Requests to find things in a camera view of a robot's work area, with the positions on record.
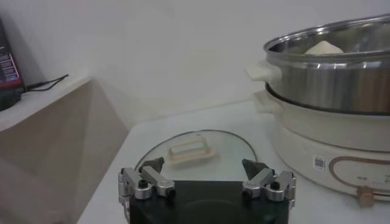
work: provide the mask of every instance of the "screw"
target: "screw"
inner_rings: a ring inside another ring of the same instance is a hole
[[[147,188],[147,181],[146,180],[140,180],[138,182],[138,187],[141,189]]]
[[[280,189],[280,183],[277,182],[277,181],[272,182],[271,189],[272,190],[279,190]]]

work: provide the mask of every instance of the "white table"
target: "white table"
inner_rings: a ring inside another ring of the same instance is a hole
[[[118,202],[118,171],[134,167],[153,146],[186,131],[209,128],[236,133],[252,144],[262,162],[277,172],[289,170],[272,149],[272,121],[270,114],[257,114],[252,102],[241,102],[138,124],[124,141],[78,224],[125,224]],[[376,202],[373,208],[361,209],[353,196],[319,186],[299,174],[296,196],[290,223],[390,223],[390,203]]]

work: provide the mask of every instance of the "black cable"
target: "black cable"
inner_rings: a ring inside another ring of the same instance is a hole
[[[47,82],[38,82],[38,83],[35,83],[35,84],[32,84],[32,85],[28,85],[26,86],[26,90],[25,90],[25,93],[26,92],[42,92],[42,91],[47,91],[51,88],[53,88],[56,84],[58,84],[59,82],[61,82],[62,80],[64,80],[66,77],[68,77],[69,74],[66,74],[62,77],[59,77],[57,79],[54,79],[54,80],[50,80],[50,81],[47,81]],[[47,85],[49,83],[53,83],[51,86],[45,88],[45,89],[35,89],[35,88],[38,88],[38,87],[41,87],[41,86],[44,86],[44,85]]]

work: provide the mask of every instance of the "screen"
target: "screen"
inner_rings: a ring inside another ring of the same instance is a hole
[[[22,85],[12,54],[0,54],[0,88]]]

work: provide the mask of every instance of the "metal rim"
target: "metal rim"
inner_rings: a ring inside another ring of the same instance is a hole
[[[184,132],[184,133],[175,135],[175,136],[173,136],[173,137],[170,137],[170,138],[167,139],[167,140],[164,140],[164,141],[158,143],[155,147],[153,147],[153,148],[151,148],[149,151],[147,151],[147,153],[145,153],[144,156],[142,156],[142,158],[141,158],[141,159],[139,160],[139,162],[136,164],[135,170],[137,170],[138,167],[141,165],[142,160],[144,160],[145,157],[147,157],[148,154],[150,154],[151,151],[153,151],[154,149],[156,149],[156,148],[159,147],[160,145],[162,145],[162,144],[164,144],[164,143],[166,143],[166,142],[168,142],[168,141],[170,141],[170,140],[172,140],[172,139],[174,139],[174,138],[183,136],[183,135],[192,134],[192,133],[197,133],[197,132],[207,132],[207,131],[209,131],[209,132],[220,132],[220,133],[225,133],[225,134],[233,135],[233,136],[239,138],[240,140],[242,140],[243,142],[245,142],[245,144],[247,144],[247,145],[249,146],[250,150],[252,151],[253,155],[255,156],[255,161],[258,162],[258,157],[257,157],[257,155],[256,155],[256,152],[255,152],[254,148],[252,147],[252,145],[251,145],[247,140],[245,140],[245,139],[244,139],[243,137],[241,137],[240,135],[234,134],[234,133],[229,132],[229,131],[224,131],[224,130],[203,129],[203,130],[195,130],[195,131]]]
[[[362,115],[362,116],[390,116],[390,112],[365,112],[365,111],[350,111],[350,110],[339,110],[339,109],[333,109],[333,108],[322,108],[322,107],[316,107],[309,104],[299,103],[296,101],[293,101],[291,99],[285,98],[278,93],[276,93],[268,83],[265,84],[266,91],[272,95],[273,97],[284,101],[286,103],[290,103],[292,105],[295,105],[297,107],[303,107],[310,110],[316,110],[316,111],[322,111],[322,112],[329,112],[329,113],[338,113],[338,114],[352,114],[352,115]]]
[[[264,46],[264,51],[267,52],[268,55],[271,55],[273,57],[286,57],[293,60],[329,60],[329,61],[337,61],[337,60],[353,60],[355,58],[360,57],[369,57],[371,59],[375,59],[377,57],[383,57],[387,56],[390,57],[390,50],[385,51],[367,51],[367,52],[355,52],[355,53],[343,53],[343,54],[326,54],[326,55],[305,55],[305,54],[292,54],[292,53],[282,53],[282,52],[275,52],[270,51],[269,49],[276,44],[282,43],[286,40],[291,40],[297,37],[301,37],[303,35],[311,34],[311,33],[317,33],[319,31],[329,31],[329,30],[336,30],[343,27],[351,27],[351,26],[357,26],[361,24],[366,23],[374,23],[374,22],[384,22],[384,21],[390,21],[390,13],[384,14],[384,15],[377,15],[377,16],[371,16],[367,18],[360,18],[360,19],[350,19],[345,21],[340,21],[336,23],[330,23],[322,26],[317,27],[311,27],[308,29],[300,30],[297,32],[289,33],[287,35],[277,37],[272,39],[271,41],[268,41]]]

